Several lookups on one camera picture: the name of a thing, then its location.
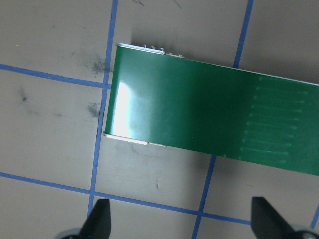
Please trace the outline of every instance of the black clamp jaw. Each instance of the black clamp jaw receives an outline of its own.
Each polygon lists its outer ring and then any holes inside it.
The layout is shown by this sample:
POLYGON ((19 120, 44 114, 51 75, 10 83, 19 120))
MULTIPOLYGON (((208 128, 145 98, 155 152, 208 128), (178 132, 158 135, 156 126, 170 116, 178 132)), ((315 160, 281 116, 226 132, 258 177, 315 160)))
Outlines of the black clamp jaw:
MULTIPOLYGON (((257 239, 319 239, 311 229, 294 230, 263 197, 253 197, 251 228, 257 239)), ((99 199, 78 235, 62 239, 108 239, 111 233, 109 199, 99 199)))
POLYGON ((294 230, 263 197, 253 197, 251 228, 257 239, 319 239, 311 229, 294 230))
POLYGON ((99 199, 78 235, 62 239, 108 239, 111 233, 110 200, 99 199))

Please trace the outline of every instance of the blue painter's tape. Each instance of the blue painter's tape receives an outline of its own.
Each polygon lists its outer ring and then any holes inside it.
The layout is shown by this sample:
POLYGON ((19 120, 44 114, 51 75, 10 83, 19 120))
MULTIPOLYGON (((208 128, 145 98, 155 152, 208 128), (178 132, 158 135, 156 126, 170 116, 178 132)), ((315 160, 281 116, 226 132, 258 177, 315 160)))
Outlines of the blue painter's tape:
POLYGON ((112 45, 113 45, 113 36, 114 36, 114 30, 115 30, 117 8, 118 8, 118 0, 113 0, 112 9, 111 9, 111 19, 110 19, 110 25, 109 25, 109 33, 108 33, 108 42, 106 46, 106 55, 105 55, 105 69, 107 69, 107 71, 104 72, 104 76, 103 76, 103 83, 107 84, 107 88, 103 88, 102 90, 100 115, 99 115, 98 129, 97 129, 96 139, 95 139, 94 158, 93 158, 91 186, 90 186, 91 193, 90 193, 89 204, 88 204, 88 216, 93 209, 95 184, 96 184, 100 145, 101 145, 103 116, 104 116, 106 99, 107 99, 107 89, 111 88, 111 85, 108 84, 108 82, 109 82, 109 71, 111 67, 111 54, 112 54, 112 45))
MULTIPOLYGON (((152 203, 152 202, 137 200, 137 199, 133 199, 133 198, 126 198, 126 197, 116 196, 116 195, 107 194, 107 193, 92 192, 91 190, 87 190, 87 189, 71 187, 71 186, 58 184, 58 183, 51 183, 51 182, 47 182, 47 181, 41 181, 41 180, 37 180, 37 179, 17 176, 17 175, 3 173, 3 172, 0 172, 0 177, 9 178, 9 179, 18 180, 18 181, 27 182, 27 183, 43 185, 43 186, 52 187, 52 188, 68 190, 68 191, 77 192, 77 193, 90 194, 90 195, 92 194, 93 196, 98 196, 98 197, 102 197, 102 198, 109 198, 109 199, 113 199, 113 200, 117 200, 117 201, 134 203, 134 204, 139 204, 139 205, 153 207, 153 208, 159 208, 159 209, 164 209, 164 210, 169 210, 169 211, 174 211, 174 212, 179 212, 179 213, 196 215, 197 219, 196 219, 195 224, 198 224, 198 227, 200 224, 200 218, 202 216, 207 217, 207 218, 213 218, 213 219, 220 220, 220 221, 227 221, 227 222, 250 225, 250 221, 241 220, 241 219, 237 219, 237 218, 230 218, 230 217, 224 217, 224 216, 219 216, 219 215, 215 215, 215 214, 203 213, 203 212, 198 212, 195 210, 173 207, 173 206, 168 206, 168 205, 159 204, 159 203, 152 203)), ((317 212, 316 212, 317 216, 315 216, 316 220, 318 219, 318 214, 319 214, 319 210, 317 209, 317 212)))
POLYGON ((206 176, 206 180, 205 180, 205 184, 204 184, 203 194, 201 196, 201 200, 200 200, 200 204, 199 204, 198 210, 200 212, 204 211, 205 202, 206 202, 206 198, 207 198, 207 194, 208 194, 208 190, 209 190, 209 185, 210 185, 211 177, 213 175, 213 170, 214 170, 214 166, 215 166, 215 161, 216 161, 216 155, 212 155, 210 158, 209 166, 208 166, 208 171, 207 171, 207 176, 206 176))
POLYGON ((49 80, 77 84, 77 85, 92 86, 92 87, 98 87, 98 88, 105 87, 104 83, 100 83, 100 82, 86 81, 86 80, 80 80, 80 79, 76 79, 76 78, 69 78, 69 77, 64 77, 64 76, 59 76, 59 75, 53 75, 53 74, 48 74, 48 73, 44 73, 44 72, 40 72, 40 71, 33 71, 33 70, 28 70, 28 69, 24 69, 24 68, 20 68, 20 67, 8 66, 8 65, 4 65, 4 64, 0 64, 0 69, 6 70, 6 71, 13 71, 13 72, 17 72, 20 74, 45 78, 45 79, 49 79, 49 80))
POLYGON ((198 214, 198 211, 194 211, 190 209, 178 208, 178 207, 168 206, 168 205, 159 204, 159 203, 151 203, 147 201, 142 201, 142 200, 133 199, 133 198, 126 198, 126 197, 116 196, 116 195, 107 194, 107 193, 95 192, 95 196, 144 205, 144 206, 153 207, 153 208, 165 209, 165 210, 179 212, 179 213, 186 213, 186 214, 192 214, 192 215, 198 214))
POLYGON ((234 68, 239 67, 239 62, 240 62, 241 54, 243 52, 243 48, 244 48, 244 44, 245 44, 245 39, 246 39, 246 34, 247 34, 247 29, 248 29, 251 11, 253 8, 253 3, 254 3, 254 0, 248 0, 248 2, 247 2, 246 12, 245 12, 245 16, 244 16, 244 22, 243 22, 243 26, 241 28, 240 37, 239 37, 238 46, 237 46, 237 51, 236 51, 236 56, 235 56, 234 65, 233 65, 234 68))
POLYGON ((101 146, 101 136, 102 136, 102 127, 103 127, 103 116, 104 110, 106 106, 106 98, 107 98, 107 88, 102 89, 102 99, 100 106, 100 114, 98 121, 98 129, 96 133, 95 139, 95 148, 94 148, 94 158, 93 158, 93 166, 92 166, 92 176, 91 176, 91 186, 90 186, 90 197, 89 197, 89 205, 88 205, 88 216, 93 209, 93 201, 94 201, 94 191, 99 163, 99 154, 100 154, 100 146, 101 146))
POLYGON ((203 213, 202 216, 206 217, 206 218, 213 218, 213 219, 220 220, 220 221, 239 223, 239 224, 244 224, 244 225, 250 226, 250 221, 242 220, 242 219, 238 219, 238 218, 224 217, 224 216, 219 216, 219 215, 209 214, 209 213, 203 213))
POLYGON ((47 182, 47 181, 41 181, 41 180, 37 180, 37 179, 17 176, 17 175, 8 174, 8 173, 0 172, 0 177, 10 178, 10 179, 14 179, 14 180, 22 181, 22 182, 39 184, 39 185, 48 186, 48 187, 52 187, 52 188, 64 189, 64 190, 78 192, 78 193, 84 193, 84 194, 90 193, 90 190, 87 190, 87 189, 76 188, 76 187, 71 187, 71 186, 67 186, 67 185, 63 185, 63 184, 51 183, 51 182, 47 182))
MULTIPOLYGON (((105 56, 105 69, 107 69, 107 72, 110 71, 110 67, 111 67, 111 55, 112 55, 112 46, 113 46, 113 37, 114 37, 117 9, 118 9, 118 0, 113 0, 112 9, 111 9, 111 20, 109 25, 108 42, 106 45, 106 56, 105 56)), ((109 74, 104 74, 103 82, 107 83, 108 81, 109 81, 109 74)))
POLYGON ((201 195, 201 200, 200 200, 199 209, 198 209, 199 214, 197 215, 196 222, 194 225, 193 234, 191 237, 192 239, 197 238, 202 212, 204 211, 205 202, 206 202, 206 198, 207 198, 207 194, 208 194, 208 190, 209 190, 209 185, 210 185, 211 177, 213 175, 215 161, 216 161, 216 155, 212 155, 210 157, 210 162, 209 162, 209 166, 208 166, 208 170, 207 170, 204 189, 203 189, 203 193, 201 195))
POLYGON ((314 215, 314 218, 311 222, 310 228, 315 229, 316 224, 318 223, 318 219, 319 219, 319 204, 318 204, 317 209, 315 211, 315 215, 314 215))
POLYGON ((194 225, 193 235, 191 236, 191 239, 196 239, 197 238, 200 221, 201 221, 201 215, 197 215, 196 221, 195 221, 195 225, 194 225))

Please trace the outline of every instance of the gray floor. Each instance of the gray floor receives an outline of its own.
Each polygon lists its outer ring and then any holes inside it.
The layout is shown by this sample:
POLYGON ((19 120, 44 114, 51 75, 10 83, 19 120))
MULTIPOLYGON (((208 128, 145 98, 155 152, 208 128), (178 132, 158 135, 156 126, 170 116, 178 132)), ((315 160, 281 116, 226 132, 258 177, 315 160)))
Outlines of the gray floor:
POLYGON ((319 177, 108 139, 99 115, 119 42, 319 83, 317 0, 3 0, 0 12, 1 239, 77 232, 101 197, 111 239, 252 239, 261 195, 319 231, 319 177))

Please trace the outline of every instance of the dark smudge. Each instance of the dark smudge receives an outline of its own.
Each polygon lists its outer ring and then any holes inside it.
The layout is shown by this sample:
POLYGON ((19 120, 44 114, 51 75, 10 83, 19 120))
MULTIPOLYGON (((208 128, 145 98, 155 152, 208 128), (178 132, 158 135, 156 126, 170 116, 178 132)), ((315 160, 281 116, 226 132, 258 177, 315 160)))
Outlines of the dark smudge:
POLYGON ((97 61, 93 63, 92 71, 97 75, 99 73, 104 73, 105 71, 105 62, 99 56, 97 57, 97 61))
POLYGON ((100 114, 100 110, 98 110, 98 104, 97 103, 90 103, 87 106, 88 112, 91 114, 91 117, 98 118, 100 114))

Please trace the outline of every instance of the scratch mark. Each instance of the scratch mark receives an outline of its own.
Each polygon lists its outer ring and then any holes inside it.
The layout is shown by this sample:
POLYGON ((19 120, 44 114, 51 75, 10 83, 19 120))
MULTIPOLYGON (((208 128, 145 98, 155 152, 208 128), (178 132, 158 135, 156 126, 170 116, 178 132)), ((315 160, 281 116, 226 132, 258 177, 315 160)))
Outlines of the scratch mark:
POLYGON ((53 113, 54 116, 58 116, 58 117, 61 117, 62 114, 61 113, 53 113))
POLYGON ((100 111, 98 110, 98 105, 97 103, 90 103, 87 106, 88 112, 91 114, 91 117, 97 118, 99 117, 100 111))
POLYGON ((179 3, 176 0, 173 0, 174 3, 176 3, 176 5, 181 9, 181 6, 179 5, 179 3))
POLYGON ((145 6, 145 5, 141 2, 141 0, 132 0, 132 2, 139 3, 140 5, 145 6))
POLYGON ((26 102, 26 100, 28 99, 28 97, 26 96, 26 93, 25 93, 23 87, 20 87, 20 88, 19 88, 19 95, 20 95, 22 101, 23 101, 23 102, 26 102))

